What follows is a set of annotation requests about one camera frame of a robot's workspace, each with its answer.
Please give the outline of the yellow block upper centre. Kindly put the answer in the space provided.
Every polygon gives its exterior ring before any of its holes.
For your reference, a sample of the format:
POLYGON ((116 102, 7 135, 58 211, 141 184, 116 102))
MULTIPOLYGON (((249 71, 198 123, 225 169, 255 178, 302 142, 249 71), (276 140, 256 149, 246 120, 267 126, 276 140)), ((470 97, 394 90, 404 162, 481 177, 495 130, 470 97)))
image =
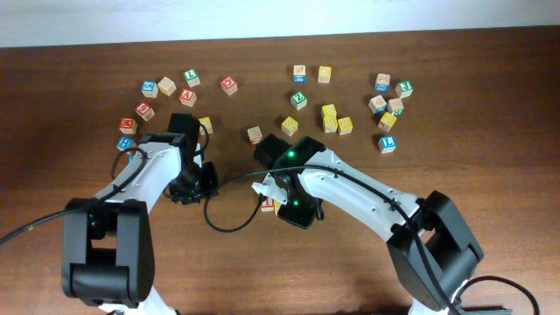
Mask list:
POLYGON ((337 116, 337 111, 336 108, 333 104, 327 104, 327 105, 323 105, 321 107, 321 115, 323 117, 327 117, 327 116, 337 116))

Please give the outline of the yellow block beside centre pair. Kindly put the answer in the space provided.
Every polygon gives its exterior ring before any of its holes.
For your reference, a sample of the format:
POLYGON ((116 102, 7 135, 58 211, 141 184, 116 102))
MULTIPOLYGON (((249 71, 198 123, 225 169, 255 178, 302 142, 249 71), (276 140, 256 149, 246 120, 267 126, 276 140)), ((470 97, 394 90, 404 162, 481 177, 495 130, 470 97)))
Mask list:
POLYGON ((346 135, 352 132, 354 126, 350 117, 342 117, 338 119, 338 133, 346 135))

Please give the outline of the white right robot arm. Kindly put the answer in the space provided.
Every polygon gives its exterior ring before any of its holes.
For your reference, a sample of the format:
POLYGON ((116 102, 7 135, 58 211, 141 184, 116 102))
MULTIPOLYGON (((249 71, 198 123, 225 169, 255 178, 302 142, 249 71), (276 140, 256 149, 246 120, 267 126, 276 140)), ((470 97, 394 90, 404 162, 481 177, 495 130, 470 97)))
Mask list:
POLYGON ((457 312, 452 299, 484 253, 448 196, 434 191, 422 199, 384 185, 309 136, 288 144, 270 134, 256 145, 254 159, 265 177, 252 187, 279 202, 281 220, 308 228, 322 218, 323 202, 335 205, 386 242, 413 312, 457 312))

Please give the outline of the green letter Z block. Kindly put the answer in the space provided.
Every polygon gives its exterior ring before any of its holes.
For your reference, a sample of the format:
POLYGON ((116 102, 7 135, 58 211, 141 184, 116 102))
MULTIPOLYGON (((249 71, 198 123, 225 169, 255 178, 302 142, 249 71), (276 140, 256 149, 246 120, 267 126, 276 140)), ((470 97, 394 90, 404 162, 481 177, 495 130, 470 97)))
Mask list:
POLYGON ((307 105, 307 97, 301 91, 296 92, 291 96, 290 103, 296 110, 300 110, 307 105))

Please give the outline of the yellow block right cluster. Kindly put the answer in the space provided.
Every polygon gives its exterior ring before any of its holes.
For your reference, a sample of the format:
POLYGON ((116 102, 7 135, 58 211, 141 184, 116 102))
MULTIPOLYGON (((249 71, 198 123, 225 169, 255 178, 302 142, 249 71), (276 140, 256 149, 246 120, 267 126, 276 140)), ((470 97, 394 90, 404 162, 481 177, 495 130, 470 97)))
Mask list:
POLYGON ((381 117, 378 127, 386 132, 390 132, 395 125, 397 117, 389 112, 385 112, 381 117))

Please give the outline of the red letter Q block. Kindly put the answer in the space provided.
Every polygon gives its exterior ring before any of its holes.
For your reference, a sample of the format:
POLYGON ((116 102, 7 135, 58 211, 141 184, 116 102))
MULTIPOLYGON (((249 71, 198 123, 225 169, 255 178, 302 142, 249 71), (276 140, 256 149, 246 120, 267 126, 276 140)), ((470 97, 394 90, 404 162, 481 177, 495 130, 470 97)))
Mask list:
POLYGON ((234 78, 228 76, 220 82, 221 88, 227 95, 232 95, 238 90, 237 82, 234 78))

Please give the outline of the red letter I block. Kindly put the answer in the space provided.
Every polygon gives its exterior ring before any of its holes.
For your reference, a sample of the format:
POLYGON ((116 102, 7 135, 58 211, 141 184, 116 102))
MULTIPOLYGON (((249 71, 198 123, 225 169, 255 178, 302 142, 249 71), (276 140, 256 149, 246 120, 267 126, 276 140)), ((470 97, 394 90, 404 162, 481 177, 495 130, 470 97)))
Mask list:
POLYGON ((271 197, 267 197, 260 206, 262 212, 272 212, 275 208, 276 202, 271 197))

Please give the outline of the red letter M block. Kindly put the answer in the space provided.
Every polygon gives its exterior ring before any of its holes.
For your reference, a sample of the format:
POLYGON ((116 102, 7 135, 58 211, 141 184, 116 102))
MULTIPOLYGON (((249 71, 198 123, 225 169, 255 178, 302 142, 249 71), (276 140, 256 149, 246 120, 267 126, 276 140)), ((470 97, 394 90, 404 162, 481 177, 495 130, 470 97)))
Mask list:
POLYGON ((134 135, 137 132, 137 122, 130 117, 123 117, 119 122, 119 130, 125 135, 134 135))

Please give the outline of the red number 6 block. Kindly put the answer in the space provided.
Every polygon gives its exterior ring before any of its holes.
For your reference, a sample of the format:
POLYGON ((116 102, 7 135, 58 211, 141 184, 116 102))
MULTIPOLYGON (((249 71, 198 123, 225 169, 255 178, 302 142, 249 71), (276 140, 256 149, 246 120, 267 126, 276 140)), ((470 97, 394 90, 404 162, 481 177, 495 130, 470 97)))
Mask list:
POLYGON ((135 107, 135 112, 146 122, 148 122, 154 115, 154 109, 147 103, 141 102, 135 107))

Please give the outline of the yellow block top row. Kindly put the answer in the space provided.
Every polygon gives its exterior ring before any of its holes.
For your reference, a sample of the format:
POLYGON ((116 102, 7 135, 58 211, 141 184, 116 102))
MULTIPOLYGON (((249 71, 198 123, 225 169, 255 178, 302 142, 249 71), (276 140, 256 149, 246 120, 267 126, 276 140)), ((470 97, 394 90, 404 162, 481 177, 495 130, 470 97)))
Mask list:
POLYGON ((330 66, 320 66, 318 68, 318 83, 328 84, 332 77, 332 68, 330 66))

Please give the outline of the blue letter L block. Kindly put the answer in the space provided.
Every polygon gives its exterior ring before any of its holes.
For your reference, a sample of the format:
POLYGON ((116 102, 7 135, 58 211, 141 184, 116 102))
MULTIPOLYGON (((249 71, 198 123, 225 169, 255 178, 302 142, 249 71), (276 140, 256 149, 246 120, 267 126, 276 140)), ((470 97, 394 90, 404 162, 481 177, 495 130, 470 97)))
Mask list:
POLYGON ((378 142, 378 147, 382 154, 393 152, 397 147, 396 138, 391 135, 382 136, 378 142))

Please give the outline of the yellow framed wooden block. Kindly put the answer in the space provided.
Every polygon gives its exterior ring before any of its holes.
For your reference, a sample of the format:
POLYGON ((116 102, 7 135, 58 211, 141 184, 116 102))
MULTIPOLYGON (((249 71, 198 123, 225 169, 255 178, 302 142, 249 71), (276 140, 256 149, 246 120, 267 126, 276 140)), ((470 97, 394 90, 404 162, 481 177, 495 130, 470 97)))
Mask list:
POLYGON ((209 117, 200 118, 199 123, 200 123, 199 132, 201 135, 212 134, 214 132, 213 125, 209 117))

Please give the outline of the yellow letter C block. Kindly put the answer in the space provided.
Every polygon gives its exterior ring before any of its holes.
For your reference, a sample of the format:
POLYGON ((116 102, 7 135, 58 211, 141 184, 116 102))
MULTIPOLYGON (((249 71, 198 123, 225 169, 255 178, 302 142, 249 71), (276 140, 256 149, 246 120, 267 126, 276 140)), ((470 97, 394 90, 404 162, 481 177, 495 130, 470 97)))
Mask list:
POLYGON ((276 216, 278 216, 278 211, 279 211, 281 205, 282 205, 281 203, 275 201, 275 215, 276 216))

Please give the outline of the green letter L block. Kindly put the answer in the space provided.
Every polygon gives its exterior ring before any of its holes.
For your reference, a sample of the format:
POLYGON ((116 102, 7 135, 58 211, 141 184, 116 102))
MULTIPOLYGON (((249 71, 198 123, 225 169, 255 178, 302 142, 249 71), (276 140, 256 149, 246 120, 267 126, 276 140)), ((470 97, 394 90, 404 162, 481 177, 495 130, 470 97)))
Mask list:
POLYGON ((189 69, 184 72, 184 77, 187 85, 190 88, 196 87, 200 84, 200 77, 195 69, 189 69))

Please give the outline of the plain wooden block top left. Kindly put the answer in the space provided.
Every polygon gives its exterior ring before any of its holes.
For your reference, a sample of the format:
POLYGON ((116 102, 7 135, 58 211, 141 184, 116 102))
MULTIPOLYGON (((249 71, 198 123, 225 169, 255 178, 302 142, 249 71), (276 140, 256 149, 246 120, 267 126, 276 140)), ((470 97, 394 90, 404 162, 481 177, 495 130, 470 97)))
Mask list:
POLYGON ((171 96, 177 89, 174 81, 169 79, 168 77, 163 77, 157 83, 157 87, 164 95, 167 95, 167 96, 171 96))

